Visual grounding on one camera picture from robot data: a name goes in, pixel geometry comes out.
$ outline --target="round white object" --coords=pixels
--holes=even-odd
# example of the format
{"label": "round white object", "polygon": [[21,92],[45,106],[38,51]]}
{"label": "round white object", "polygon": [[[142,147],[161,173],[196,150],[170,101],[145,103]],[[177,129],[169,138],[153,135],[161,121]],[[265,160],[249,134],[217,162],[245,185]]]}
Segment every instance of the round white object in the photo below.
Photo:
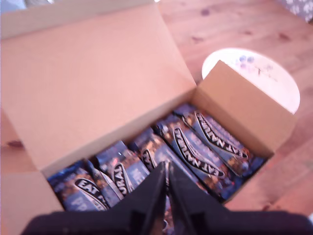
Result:
{"label": "round white object", "polygon": [[291,75],[278,63],[264,55],[240,48],[224,48],[210,54],[202,66],[205,79],[221,60],[265,94],[295,113],[300,105],[300,92]]}

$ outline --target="cardboard box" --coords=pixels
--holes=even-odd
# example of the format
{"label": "cardboard box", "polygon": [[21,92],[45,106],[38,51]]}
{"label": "cardboard box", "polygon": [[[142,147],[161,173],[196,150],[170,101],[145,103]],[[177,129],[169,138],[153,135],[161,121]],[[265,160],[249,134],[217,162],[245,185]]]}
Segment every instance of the cardboard box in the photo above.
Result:
{"label": "cardboard box", "polygon": [[197,86],[156,5],[130,2],[67,0],[1,16],[1,107],[28,153],[1,155],[9,234],[62,210],[46,177],[130,140],[183,102],[264,158],[291,134],[293,115],[224,63]]}

